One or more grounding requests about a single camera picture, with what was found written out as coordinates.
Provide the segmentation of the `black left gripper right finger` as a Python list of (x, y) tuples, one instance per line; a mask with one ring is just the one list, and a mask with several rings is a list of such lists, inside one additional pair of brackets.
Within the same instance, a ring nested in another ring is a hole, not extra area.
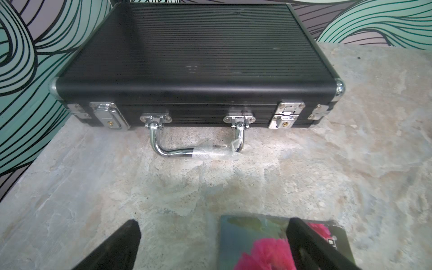
[(357, 270), (353, 262), (337, 251), (317, 232), (300, 218), (291, 218), (286, 229), (286, 236), (291, 249), (294, 265), (298, 270), (306, 270), (302, 258), (306, 253), (321, 270)]

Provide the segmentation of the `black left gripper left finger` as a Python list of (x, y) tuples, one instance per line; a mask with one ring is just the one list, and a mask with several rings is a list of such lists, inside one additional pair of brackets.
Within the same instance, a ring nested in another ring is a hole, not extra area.
[(130, 219), (93, 252), (79, 262), (75, 270), (132, 270), (140, 244), (141, 231)]

